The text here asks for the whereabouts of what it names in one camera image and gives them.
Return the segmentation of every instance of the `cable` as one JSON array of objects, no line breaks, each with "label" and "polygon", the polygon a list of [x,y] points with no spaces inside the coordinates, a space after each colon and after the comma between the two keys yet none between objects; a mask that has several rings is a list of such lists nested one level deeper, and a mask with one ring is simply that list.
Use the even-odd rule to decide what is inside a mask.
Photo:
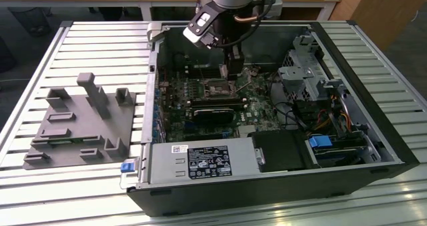
[{"label": "cable", "polygon": [[199,10],[200,10],[200,0],[195,2],[195,14],[199,13]]},{"label": "cable", "polygon": [[31,80],[31,78],[16,78],[16,79],[5,79],[5,80],[0,80],[1,82],[11,82],[11,81],[28,81]]},{"label": "cable", "polygon": [[248,37],[251,37],[251,35],[255,33],[256,29],[259,28],[259,26],[261,24],[263,17],[268,14],[269,10],[272,9],[272,6],[273,6],[273,0],[269,0],[267,10],[256,17],[256,23],[255,23],[253,27],[251,27],[248,32],[245,34],[243,34],[241,37],[236,41],[233,41],[231,43],[225,43],[225,44],[219,44],[217,42],[215,42],[212,44],[212,47],[220,48],[220,49],[232,47],[236,44],[241,43]]},{"label": "cable", "polygon": [[272,9],[272,6],[273,6],[273,0],[269,0],[267,9],[264,10],[264,12],[261,12],[260,15],[252,16],[252,17],[239,17],[237,15],[235,15],[233,20],[236,20],[239,23],[249,23],[256,20],[263,20],[263,18],[268,14],[269,10]]},{"label": "cable", "polygon": [[415,13],[415,17],[414,19],[411,20],[411,22],[414,22],[416,20],[416,17],[419,16],[419,11],[416,10],[416,13]]}]

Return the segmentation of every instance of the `floor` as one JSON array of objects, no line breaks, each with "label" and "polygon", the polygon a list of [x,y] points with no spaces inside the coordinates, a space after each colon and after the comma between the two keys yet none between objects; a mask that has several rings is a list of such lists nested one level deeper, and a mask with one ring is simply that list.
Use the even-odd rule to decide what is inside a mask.
[{"label": "floor", "polygon": [[[181,12],[187,18],[188,11]],[[175,11],[165,12],[171,17],[177,16]],[[16,106],[25,89],[28,79],[49,46],[61,21],[103,21],[100,13],[89,13],[88,8],[52,8],[48,22],[52,32],[41,37],[31,37],[7,8],[0,8],[0,37],[17,59],[17,66],[0,73],[0,129]],[[123,17],[121,20],[135,20],[135,17]],[[408,23],[402,35],[386,51],[386,56],[395,64],[403,75],[412,83],[420,94],[427,98],[427,3],[418,12],[418,17]]]}]

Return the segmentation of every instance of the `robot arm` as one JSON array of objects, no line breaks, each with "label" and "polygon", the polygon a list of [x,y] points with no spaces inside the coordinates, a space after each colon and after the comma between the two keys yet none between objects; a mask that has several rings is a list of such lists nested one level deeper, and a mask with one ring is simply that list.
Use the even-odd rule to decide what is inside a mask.
[{"label": "robot arm", "polygon": [[276,0],[211,0],[189,21],[184,36],[197,47],[221,48],[224,64],[221,76],[236,80],[244,64],[241,42],[257,29]]}]

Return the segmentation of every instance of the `metal bracket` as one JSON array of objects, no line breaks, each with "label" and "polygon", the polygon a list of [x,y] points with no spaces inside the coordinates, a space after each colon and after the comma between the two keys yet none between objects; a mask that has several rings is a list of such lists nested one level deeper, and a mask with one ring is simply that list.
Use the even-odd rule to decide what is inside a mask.
[{"label": "metal bracket", "polygon": [[155,42],[159,39],[161,39],[163,36],[163,32],[168,31],[171,28],[169,27],[163,27],[163,23],[161,22],[151,22],[147,26],[147,38],[148,38],[148,42]]}]

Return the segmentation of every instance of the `motherboard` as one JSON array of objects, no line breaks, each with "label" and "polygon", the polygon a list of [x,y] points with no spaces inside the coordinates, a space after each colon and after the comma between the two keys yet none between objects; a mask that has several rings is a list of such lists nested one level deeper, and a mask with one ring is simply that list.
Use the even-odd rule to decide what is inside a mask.
[{"label": "motherboard", "polygon": [[177,71],[160,83],[165,141],[245,138],[280,129],[269,103],[269,75],[255,66],[245,67],[235,81],[205,65]]}]

